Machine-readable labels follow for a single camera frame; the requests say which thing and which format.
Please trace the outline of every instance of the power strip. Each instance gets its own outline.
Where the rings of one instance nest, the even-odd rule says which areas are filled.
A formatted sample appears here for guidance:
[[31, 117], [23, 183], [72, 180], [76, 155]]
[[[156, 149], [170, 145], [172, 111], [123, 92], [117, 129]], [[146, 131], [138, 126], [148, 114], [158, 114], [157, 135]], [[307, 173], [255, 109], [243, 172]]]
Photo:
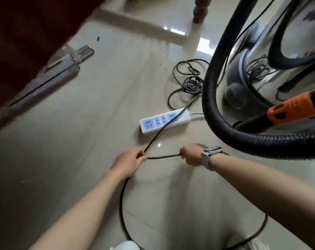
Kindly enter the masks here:
[[[178, 109], [178, 110], [170, 111], [164, 114], [156, 115], [154, 117], [140, 120], [141, 131], [143, 132], [144, 135], [146, 135], [146, 134], [160, 130], [166, 123], [168, 123], [173, 118], [175, 118], [177, 114], [180, 113], [182, 110], [183, 109]], [[182, 113], [182, 115], [180, 115], [174, 122], [169, 124], [166, 128], [182, 125], [182, 124], [187, 124], [190, 121], [191, 121], [191, 116], [188, 109], [186, 109]]]

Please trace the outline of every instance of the orange handle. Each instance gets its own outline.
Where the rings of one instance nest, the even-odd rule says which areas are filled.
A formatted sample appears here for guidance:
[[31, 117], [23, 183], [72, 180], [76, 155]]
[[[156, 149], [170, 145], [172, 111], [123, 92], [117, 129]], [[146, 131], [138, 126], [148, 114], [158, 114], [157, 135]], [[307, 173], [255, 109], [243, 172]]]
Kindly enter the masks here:
[[309, 91], [274, 105], [268, 109], [267, 116], [274, 126], [315, 116], [315, 107], [310, 99]]

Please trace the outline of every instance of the gray watch band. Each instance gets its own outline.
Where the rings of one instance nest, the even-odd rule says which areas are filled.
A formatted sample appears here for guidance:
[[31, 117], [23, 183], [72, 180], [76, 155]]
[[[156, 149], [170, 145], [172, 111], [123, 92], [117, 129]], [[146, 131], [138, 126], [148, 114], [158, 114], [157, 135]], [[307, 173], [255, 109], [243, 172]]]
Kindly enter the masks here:
[[202, 162], [203, 166], [210, 171], [213, 171], [213, 170], [209, 166], [209, 158], [210, 158], [210, 156], [217, 154], [217, 153], [223, 153], [222, 148], [219, 146], [206, 148], [201, 153], [201, 162]]

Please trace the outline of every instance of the black corrugated hose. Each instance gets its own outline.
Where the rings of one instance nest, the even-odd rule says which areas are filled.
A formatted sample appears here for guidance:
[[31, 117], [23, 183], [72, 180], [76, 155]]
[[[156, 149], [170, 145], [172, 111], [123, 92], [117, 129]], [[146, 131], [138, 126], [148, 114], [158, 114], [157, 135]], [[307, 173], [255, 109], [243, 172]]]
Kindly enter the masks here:
[[315, 62], [315, 54], [302, 58], [286, 58], [281, 52], [281, 41], [285, 30], [291, 20], [294, 11], [298, 7], [300, 0], [291, 0], [285, 10], [285, 15], [278, 26], [277, 31], [272, 39], [270, 49], [268, 51], [268, 63], [270, 67], [277, 70], [288, 70], [305, 66]]
[[315, 159], [315, 131], [276, 136], [249, 134], [233, 128], [218, 110], [216, 92], [219, 74], [257, 1], [239, 2], [211, 59], [202, 92], [205, 120], [219, 139], [239, 151], [272, 159]]

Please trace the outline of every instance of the hand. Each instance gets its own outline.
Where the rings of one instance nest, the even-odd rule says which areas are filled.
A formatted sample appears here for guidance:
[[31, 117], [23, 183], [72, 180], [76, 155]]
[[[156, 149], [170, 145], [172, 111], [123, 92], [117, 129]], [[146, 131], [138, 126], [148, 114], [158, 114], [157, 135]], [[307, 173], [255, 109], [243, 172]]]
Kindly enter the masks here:
[[115, 172], [124, 180], [133, 176], [145, 160], [147, 157], [141, 147], [130, 149], [117, 156], [110, 171]]
[[185, 158], [185, 161], [190, 166], [200, 166], [201, 162], [201, 152], [204, 151], [204, 148], [191, 144], [189, 146], [184, 146], [180, 149], [180, 156], [182, 159]]

